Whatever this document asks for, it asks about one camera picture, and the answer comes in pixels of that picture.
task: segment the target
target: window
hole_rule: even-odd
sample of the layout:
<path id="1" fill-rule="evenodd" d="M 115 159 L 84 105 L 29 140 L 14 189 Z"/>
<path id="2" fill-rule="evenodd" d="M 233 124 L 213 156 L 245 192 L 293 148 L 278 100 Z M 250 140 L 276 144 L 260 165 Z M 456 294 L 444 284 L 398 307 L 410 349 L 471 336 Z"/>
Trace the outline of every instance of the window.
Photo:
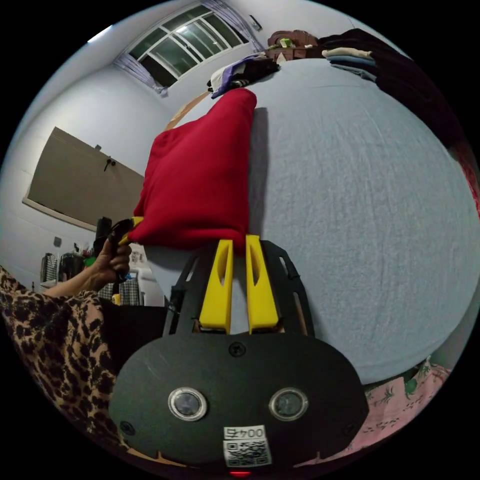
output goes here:
<path id="1" fill-rule="evenodd" d="M 208 8 L 199 5 L 156 25 L 129 54 L 164 87 L 206 59 L 248 41 Z"/>

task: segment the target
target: hand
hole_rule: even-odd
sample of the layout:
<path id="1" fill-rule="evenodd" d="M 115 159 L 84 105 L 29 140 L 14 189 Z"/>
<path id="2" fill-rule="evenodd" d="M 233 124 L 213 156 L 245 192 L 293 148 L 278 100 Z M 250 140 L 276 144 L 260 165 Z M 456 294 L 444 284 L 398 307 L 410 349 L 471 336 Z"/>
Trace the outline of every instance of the hand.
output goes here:
<path id="1" fill-rule="evenodd" d="M 108 239 L 105 241 L 95 263 L 91 266 L 98 289 L 115 282 L 117 272 L 125 275 L 130 271 L 131 253 L 132 249 L 128 245 L 122 245 L 116 252 L 112 252 L 112 244 Z"/>

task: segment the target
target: qr code label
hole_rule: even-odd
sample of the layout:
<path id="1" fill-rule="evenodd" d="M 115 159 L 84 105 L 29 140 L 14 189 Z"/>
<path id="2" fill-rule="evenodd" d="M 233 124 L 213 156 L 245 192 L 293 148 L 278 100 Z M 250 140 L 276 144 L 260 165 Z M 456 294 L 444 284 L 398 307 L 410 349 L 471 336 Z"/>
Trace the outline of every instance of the qr code label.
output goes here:
<path id="1" fill-rule="evenodd" d="M 263 425 L 224 429 L 223 455 L 227 467 L 261 467 L 272 464 Z"/>

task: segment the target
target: leopard print clothing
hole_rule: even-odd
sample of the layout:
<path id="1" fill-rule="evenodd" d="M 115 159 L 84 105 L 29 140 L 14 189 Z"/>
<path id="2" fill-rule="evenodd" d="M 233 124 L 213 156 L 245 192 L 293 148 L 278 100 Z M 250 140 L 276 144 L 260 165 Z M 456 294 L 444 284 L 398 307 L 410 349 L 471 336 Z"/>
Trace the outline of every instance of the leopard print clothing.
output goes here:
<path id="1" fill-rule="evenodd" d="M 0 265 L 0 306 L 15 349 L 47 398 L 100 443 L 127 449 L 108 414 L 116 374 L 98 296 L 33 293 Z"/>

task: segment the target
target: window frame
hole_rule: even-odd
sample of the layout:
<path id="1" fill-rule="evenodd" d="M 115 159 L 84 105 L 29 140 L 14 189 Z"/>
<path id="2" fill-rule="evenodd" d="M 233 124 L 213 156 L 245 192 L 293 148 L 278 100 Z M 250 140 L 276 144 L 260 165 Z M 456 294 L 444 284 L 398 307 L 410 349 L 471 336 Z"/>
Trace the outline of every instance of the window frame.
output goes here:
<path id="1" fill-rule="evenodd" d="M 174 78 L 175 78 L 175 82 L 172 84 L 175 85 L 175 83 L 177 83 L 179 80 L 181 80 L 183 77 L 185 77 L 187 74 L 189 74 L 190 72 L 192 72 L 194 69 L 198 68 L 200 65 L 203 65 L 207 62 L 210 62 L 212 60 L 215 60 L 217 57 L 219 57 L 220 55 L 226 53 L 226 52 L 232 52 L 236 49 L 239 49 L 245 45 L 248 44 L 247 43 L 244 43 L 244 41 L 239 37 L 239 35 L 237 34 L 237 32 L 230 26 L 228 25 L 227 22 L 225 22 L 223 19 L 221 19 L 218 15 L 215 14 L 215 12 L 209 10 L 208 12 L 206 13 L 203 13 L 202 15 L 199 15 L 195 18 L 192 18 L 191 20 L 185 22 L 185 23 L 182 23 L 181 25 L 179 25 L 175 31 L 171 31 L 169 30 L 168 28 L 164 27 L 164 24 L 173 20 L 174 18 L 182 15 L 182 14 L 185 14 L 187 12 L 189 12 L 190 10 L 193 10 L 194 8 L 196 7 L 200 7 L 202 4 L 200 2 L 195 2 L 195 3 L 192 3 L 190 4 L 189 6 L 185 7 L 185 8 L 182 8 L 180 10 L 177 10 L 175 13 L 172 13 L 171 15 L 167 16 L 166 18 L 162 18 L 162 20 L 156 22 L 155 24 L 153 24 L 148 30 L 144 31 L 139 37 L 137 37 L 124 51 L 123 53 L 126 53 L 126 54 L 129 54 L 130 51 L 132 49 L 134 49 L 142 40 L 144 40 L 146 37 L 148 37 L 153 31 L 155 31 L 156 29 L 160 29 L 160 30 L 163 30 L 166 35 L 164 37 L 162 37 L 160 40 L 158 40 L 156 43 L 154 43 L 150 48 L 148 48 L 147 50 L 145 50 L 145 52 L 140 56 L 138 57 L 138 61 L 141 62 L 145 57 L 149 56 L 151 57 L 153 60 L 155 60 L 159 65 L 161 65 L 165 70 L 167 70 L 167 72 L 169 72 Z M 208 21 L 206 21 L 204 19 L 204 17 L 207 17 L 209 15 L 214 15 L 216 16 L 232 33 L 233 35 L 235 36 L 235 38 L 240 42 L 239 45 L 235 45 L 235 46 L 230 46 L 229 42 L 223 37 L 223 35 L 215 28 L 213 27 L 213 25 L 211 25 Z M 207 58 L 205 58 L 204 55 L 202 55 L 186 38 L 184 37 L 181 37 L 182 41 L 185 42 L 185 44 L 188 46 L 188 48 L 192 49 L 196 55 L 198 55 L 202 60 L 201 61 L 198 61 L 198 59 L 192 55 L 188 48 L 186 48 L 181 42 L 179 42 L 176 38 L 175 38 L 175 34 L 177 32 L 178 29 L 182 28 L 182 27 L 187 27 L 189 24 L 192 24 L 192 23 L 195 23 L 197 22 L 196 24 L 198 25 L 198 27 L 205 33 L 205 35 L 207 35 L 210 39 L 212 39 L 214 42 L 216 42 L 216 40 L 209 34 L 209 32 L 203 28 L 202 26 L 202 23 L 205 23 L 209 29 L 211 29 L 216 35 L 218 35 L 218 37 L 225 43 L 225 45 L 228 45 L 229 48 L 227 49 L 223 49 L 221 51 L 219 51 L 218 53 L 214 53 L 212 56 L 209 56 Z M 162 42 L 164 42 L 166 39 L 170 39 L 171 41 L 173 41 L 175 44 L 177 44 L 182 50 L 184 50 L 190 58 L 192 58 L 196 65 L 193 66 L 192 68 L 190 68 L 188 71 L 186 71 L 185 73 L 181 74 L 181 75 L 178 75 L 174 70 L 172 70 L 166 63 L 162 62 L 160 59 L 158 59 L 153 53 L 152 51 L 158 47 L 158 45 L 160 45 Z"/>

